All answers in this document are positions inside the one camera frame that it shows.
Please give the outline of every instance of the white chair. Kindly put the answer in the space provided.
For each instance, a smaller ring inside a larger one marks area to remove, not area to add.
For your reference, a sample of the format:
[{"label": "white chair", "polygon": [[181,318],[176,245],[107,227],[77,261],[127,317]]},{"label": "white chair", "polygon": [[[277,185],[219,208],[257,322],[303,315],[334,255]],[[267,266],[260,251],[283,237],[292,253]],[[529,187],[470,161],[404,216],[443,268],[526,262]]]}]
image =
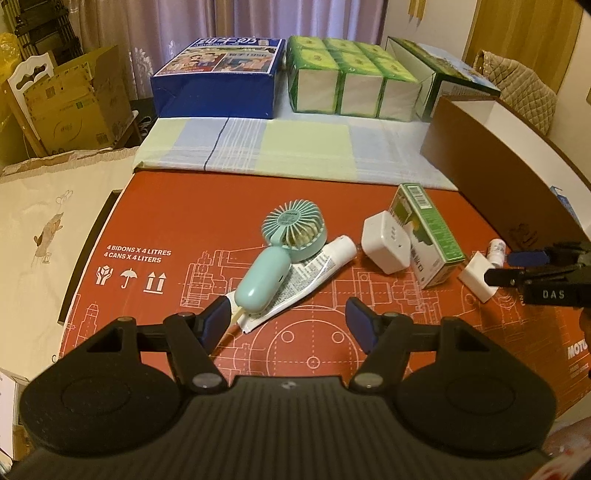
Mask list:
[{"label": "white chair", "polygon": [[31,121],[31,114],[27,108],[24,93],[35,82],[46,76],[53,77],[53,62],[48,53],[27,58],[17,66],[10,78],[2,84],[3,93],[12,113],[17,118],[35,154],[40,158],[46,157],[47,151]]}]

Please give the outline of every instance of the pink curtain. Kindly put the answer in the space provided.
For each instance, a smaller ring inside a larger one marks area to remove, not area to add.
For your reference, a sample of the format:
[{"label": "pink curtain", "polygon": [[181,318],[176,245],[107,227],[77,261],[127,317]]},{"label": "pink curtain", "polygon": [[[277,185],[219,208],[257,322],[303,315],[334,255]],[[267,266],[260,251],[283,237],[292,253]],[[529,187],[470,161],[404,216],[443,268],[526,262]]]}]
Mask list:
[{"label": "pink curtain", "polygon": [[130,99],[152,96],[150,77],[195,39],[215,35],[215,0],[64,0],[85,52],[119,46]]},{"label": "pink curtain", "polygon": [[200,37],[290,35],[378,42],[385,0],[64,0],[85,52],[119,46],[130,99]]},{"label": "pink curtain", "polygon": [[290,35],[379,43],[385,0],[237,0],[237,36]]}]

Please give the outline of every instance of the barcode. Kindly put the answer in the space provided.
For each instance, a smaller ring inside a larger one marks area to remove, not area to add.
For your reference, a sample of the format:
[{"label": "barcode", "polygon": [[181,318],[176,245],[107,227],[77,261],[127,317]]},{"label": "barcode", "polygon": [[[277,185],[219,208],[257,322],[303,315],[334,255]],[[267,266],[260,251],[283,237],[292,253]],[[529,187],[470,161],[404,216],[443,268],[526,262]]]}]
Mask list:
[{"label": "barcode", "polygon": [[413,196],[413,198],[418,204],[418,207],[421,210],[425,208],[432,208],[431,203],[429,202],[429,200],[427,200],[427,196],[423,193],[421,187],[417,187],[416,185],[409,185],[408,191],[410,192],[410,195]]}]

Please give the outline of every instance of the brown box lid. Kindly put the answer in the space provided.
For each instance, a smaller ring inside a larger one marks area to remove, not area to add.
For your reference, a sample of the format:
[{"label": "brown box lid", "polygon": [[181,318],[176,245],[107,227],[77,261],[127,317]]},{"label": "brown box lid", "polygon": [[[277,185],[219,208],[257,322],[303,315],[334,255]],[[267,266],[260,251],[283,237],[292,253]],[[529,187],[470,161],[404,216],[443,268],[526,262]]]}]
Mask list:
[{"label": "brown box lid", "polygon": [[511,249],[587,240],[589,181],[501,100],[441,99],[421,153]]}]

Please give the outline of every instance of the umbrella icon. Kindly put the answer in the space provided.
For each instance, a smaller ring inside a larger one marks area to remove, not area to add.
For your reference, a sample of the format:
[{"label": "umbrella icon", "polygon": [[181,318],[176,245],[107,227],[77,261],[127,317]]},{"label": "umbrella icon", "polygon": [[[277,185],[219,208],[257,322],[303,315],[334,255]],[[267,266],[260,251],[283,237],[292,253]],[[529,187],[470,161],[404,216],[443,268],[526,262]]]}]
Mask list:
[{"label": "umbrella icon", "polygon": [[125,283],[121,285],[121,288],[125,288],[127,286],[127,282],[130,278],[138,278],[137,274],[131,269],[125,270],[120,276],[125,277]]}]

